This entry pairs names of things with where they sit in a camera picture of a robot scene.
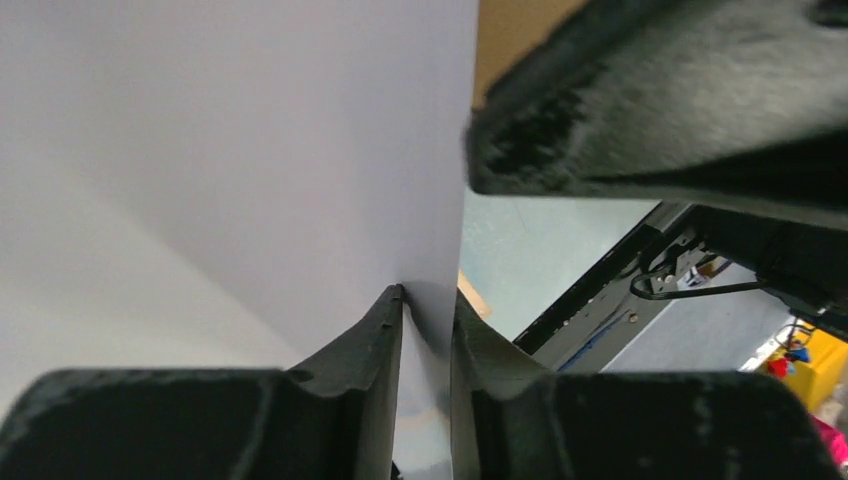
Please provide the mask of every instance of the yellow object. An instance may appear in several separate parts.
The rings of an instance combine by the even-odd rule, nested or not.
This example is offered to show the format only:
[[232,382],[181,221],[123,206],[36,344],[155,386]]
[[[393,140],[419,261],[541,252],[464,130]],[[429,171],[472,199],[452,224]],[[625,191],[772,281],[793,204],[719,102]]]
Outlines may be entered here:
[[[795,338],[806,341],[806,335],[796,334]],[[783,383],[801,399],[810,412],[815,412],[839,381],[845,360],[848,358],[848,344],[821,330],[809,337],[807,349],[811,363],[795,362],[795,374],[787,375]]]

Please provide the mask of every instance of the pink object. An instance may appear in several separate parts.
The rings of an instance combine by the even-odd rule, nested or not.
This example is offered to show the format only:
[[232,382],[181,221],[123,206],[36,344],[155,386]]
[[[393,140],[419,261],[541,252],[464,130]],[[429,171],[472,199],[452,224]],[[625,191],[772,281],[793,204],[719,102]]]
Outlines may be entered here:
[[816,417],[813,417],[813,423],[836,465],[848,462],[848,444],[845,443],[845,435]]

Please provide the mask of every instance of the gray surface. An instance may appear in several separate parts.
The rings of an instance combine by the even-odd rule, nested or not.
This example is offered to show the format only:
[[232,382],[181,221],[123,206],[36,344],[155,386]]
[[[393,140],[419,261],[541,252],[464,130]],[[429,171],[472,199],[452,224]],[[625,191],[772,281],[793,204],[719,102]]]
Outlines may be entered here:
[[513,340],[656,206],[465,195],[460,265]]
[[[753,279],[732,265],[713,285]],[[675,300],[605,371],[736,370],[788,319],[788,307],[761,291]]]
[[57,366],[291,365],[400,281],[395,459],[447,477],[476,8],[0,3],[2,401]]

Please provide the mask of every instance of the black cable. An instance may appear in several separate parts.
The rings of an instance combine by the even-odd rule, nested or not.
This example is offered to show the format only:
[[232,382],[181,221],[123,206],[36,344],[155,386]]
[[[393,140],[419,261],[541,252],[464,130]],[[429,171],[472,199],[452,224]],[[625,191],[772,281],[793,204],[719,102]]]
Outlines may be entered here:
[[684,290],[677,292],[662,292],[654,293],[640,288],[643,282],[650,282],[657,275],[665,273],[666,267],[658,268],[652,272],[642,273],[633,277],[630,281],[630,293],[645,300],[677,300],[681,298],[709,297],[711,295],[722,295],[725,293],[747,292],[750,290],[760,290],[767,286],[766,282],[747,282],[737,283],[734,285],[722,285],[720,287],[699,288],[696,290]]

